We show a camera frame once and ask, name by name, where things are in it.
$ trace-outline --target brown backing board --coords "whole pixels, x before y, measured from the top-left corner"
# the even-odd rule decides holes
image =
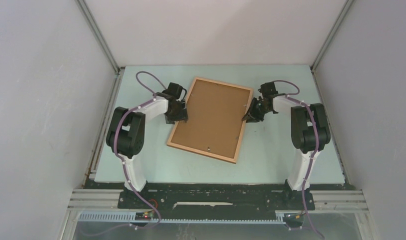
[[[196,77],[186,97],[188,121],[176,122],[167,145],[236,163],[253,89]]]

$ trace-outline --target white wall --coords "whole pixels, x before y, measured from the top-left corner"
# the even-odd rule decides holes
[[[406,240],[406,0],[356,1],[317,82],[382,239]]]
[[[312,64],[345,0],[88,0],[120,66]]]
[[[56,239],[114,72],[73,0],[0,0],[0,239]]]

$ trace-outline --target gray wall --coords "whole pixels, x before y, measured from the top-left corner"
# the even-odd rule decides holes
[[[0,0],[0,239],[56,239],[114,72],[73,0]]]
[[[406,240],[406,0],[357,0],[316,75],[381,238]]]

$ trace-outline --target wooden frame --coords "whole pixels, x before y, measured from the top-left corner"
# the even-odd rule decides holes
[[[197,83],[198,81],[203,81],[203,82],[205,82],[205,83],[216,84],[216,85],[213,85],[213,86],[219,86],[219,85],[221,85],[221,86],[232,87],[232,88],[236,88],[236,89],[239,89],[239,90],[248,91],[248,97],[247,97],[247,99],[244,99],[244,97],[240,97],[240,98],[241,98],[241,99],[240,99],[241,102],[237,102],[237,103],[234,105],[234,108],[237,109],[237,108],[238,108],[237,105],[238,105],[238,106],[243,106],[243,105],[244,105],[244,104],[243,104],[243,101],[244,101],[246,104],[244,105],[245,109],[243,109],[243,111],[242,111],[242,116],[244,116],[245,113],[247,112],[247,110],[249,109],[250,103],[251,103],[252,98],[253,98],[253,88],[245,87],[245,86],[240,86],[240,85],[235,85],[235,84],[230,84],[230,83],[221,82],[221,81],[215,81],[215,80],[205,79],[205,78],[202,78],[202,77],[195,77],[195,78],[194,78],[194,81],[193,81],[193,83],[192,83],[192,85],[191,85],[191,88],[189,89],[188,94],[187,94],[187,96],[186,96],[186,102],[187,102],[187,103],[189,102],[190,96],[193,95],[193,90],[195,89],[196,83]],[[217,98],[221,98],[220,95],[223,96],[223,94],[219,94],[219,95],[216,95],[216,97],[217,97]],[[212,104],[212,105],[209,107],[210,109],[212,109],[212,107],[213,107],[213,108],[216,108],[216,106],[217,106],[217,104]],[[236,117],[237,117],[237,116],[235,116],[235,117],[234,117],[234,120],[233,120],[234,123],[235,123],[235,125],[238,124],[238,123],[237,123],[237,120],[236,120],[236,119],[237,119]],[[234,153],[233,153],[233,156],[232,156],[232,155],[226,156],[226,155],[216,154],[216,153],[210,152],[210,148],[209,148],[209,147],[208,147],[208,150],[207,150],[207,151],[204,151],[204,150],[201,150],[201,149],[196,149],[196,148],[187,146],[187,145],[185,145],[185,144],[178,144],[178,143],[173,142],[173,138],[174,138],[175,133],[177,132],[177,128],[178,128],[179,126],[180,126],[180,128],[182,128],[185,124],[186,124],[185,122],[182,122],[182,123],[181,123],[181,122],[176,122],[176,123],[175,123],[175,126],[173,127],[173,130],[172,130],[172,132],[170,133],[169,139],[167,140],[167,145],[168,145],[168,146],[173,147],[173,148],[177,148],[177,149],[181,149],[181,150],[185,150],[185,151],[188,151],[188,152],[196,153],[196,154],[199,154],[199,155],[207,156],[207,157],[210,157],[210,158],[215,158],[215,159],[218,159],[218,160],[226,161],[226,162],[233,163],[233,164],[237,163],[237,159],[238,159],[239,152],[240,152],[240,146],[241,146],[241,143],[242,143],[242,140],[243,140],[245,125],[246,125],[246,122],[245,122],[245,121],[242,121],[242,123],[241,123],[241,127],[240,127],[240,129],[239,129],[239,136],[238,136],[238,138],[237,138],[237,137],[234,138],[235,140],[238,140],[238,141],[237,141],[237,144],[236,144],[236,147],[235,147],[235,151],[234,151]]]

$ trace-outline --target white tabletop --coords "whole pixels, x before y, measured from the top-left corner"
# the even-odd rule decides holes
[[[125,69],[115,107],[132,108],[152,95],[136,81],[138,71],[149,71],[166,86],[169,82],[189,89],[194,77],[202,77],[254,89],[257,97],[260,85],[272,80],[288,80],[300,87],[296,96],[306,103],[319,103],[317,89],[307,65],[179,65],[128,66]],[[159,83],[145,74],[142,82],[159,92]],[[295,89],[278,83],[280,93]],[[154,183],[216,183],[216,184],[282,184],[288,177],[294,160],[295,148],[291,140],[290,119],[268,113],[265,120],[247,123],[236,164],[168,147],[168,136],[173,125],[160,115],[145,125],[144,147],[140,160],[148,182]],[[96,182],[113,183],[125,180],[120,160],[104,145]],[[342,184],[344,177],[334,142],[331,140],[320,153],[310,178],[312,184]]]

